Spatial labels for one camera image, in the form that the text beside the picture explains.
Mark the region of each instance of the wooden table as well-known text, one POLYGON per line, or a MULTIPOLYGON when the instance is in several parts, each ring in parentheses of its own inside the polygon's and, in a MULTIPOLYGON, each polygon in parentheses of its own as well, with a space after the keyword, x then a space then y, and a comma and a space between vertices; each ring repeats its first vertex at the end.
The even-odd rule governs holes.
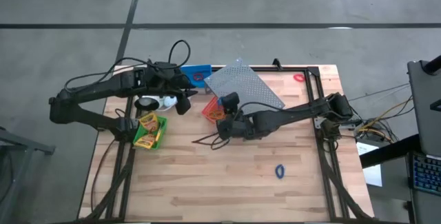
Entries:
MULTIPOLYGON (((343 93, 337 67, 319 68, 325 95, 343 93)), ((294 73, 259 72, 286 108, 308 102, 306 85, 295 81, 294 73)), ((159 150, 136 151, 125 220, 328 221, 312 120, 282 126, 262 140, 232 139, 229 145, 212 151, 209 146, 190 143, 216 130, 201 114, 212 97, 202 92, 193 96, 192 108, 183 116, 177 115, 175 109, 160 113, 168 118, 167 131, 159 150), (285 166, 281 180, 274 174, 278 164, 285 166)), ((124 110, 126 102, 109 98, 105 115, 116 117, 114 109, 124 110)), ((90 213, 92 180, 112 139, 109 132, 98 137, 80 217, 90 213)), ((373 216, 355 141, 342 138, 338 142, 343 183, 359 206, 373 216)), ((110 186, 116 151, 115 143, 96 181, 94 204, 110 186)), ((335 188, 333 198, 338 206, 335 188)))

